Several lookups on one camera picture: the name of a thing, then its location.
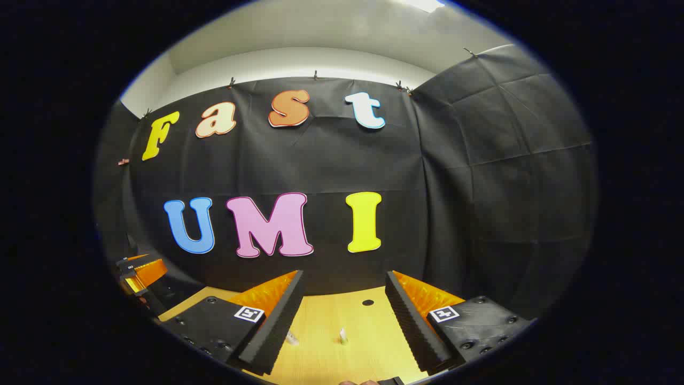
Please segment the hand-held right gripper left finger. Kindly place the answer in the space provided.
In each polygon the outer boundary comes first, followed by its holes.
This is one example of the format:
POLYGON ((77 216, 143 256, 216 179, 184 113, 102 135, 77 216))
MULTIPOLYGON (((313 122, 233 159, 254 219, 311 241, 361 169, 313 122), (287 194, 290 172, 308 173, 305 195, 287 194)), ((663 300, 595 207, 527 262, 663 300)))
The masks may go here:
POLYGON ((299 310, 303 275, 295 270, 228 300, 206 296, 159 324, 223 365, 269 375, 299 310))

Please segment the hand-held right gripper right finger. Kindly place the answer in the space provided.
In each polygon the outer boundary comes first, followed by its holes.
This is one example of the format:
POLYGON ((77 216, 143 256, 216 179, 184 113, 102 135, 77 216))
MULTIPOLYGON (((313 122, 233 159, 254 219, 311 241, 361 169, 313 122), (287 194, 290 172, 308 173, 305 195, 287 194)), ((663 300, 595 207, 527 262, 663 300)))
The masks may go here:
POLYGON ((491 355, 533 321, 486 296, 462 299, 398 271, 384 292, 418 368, 430 375, 491 355))

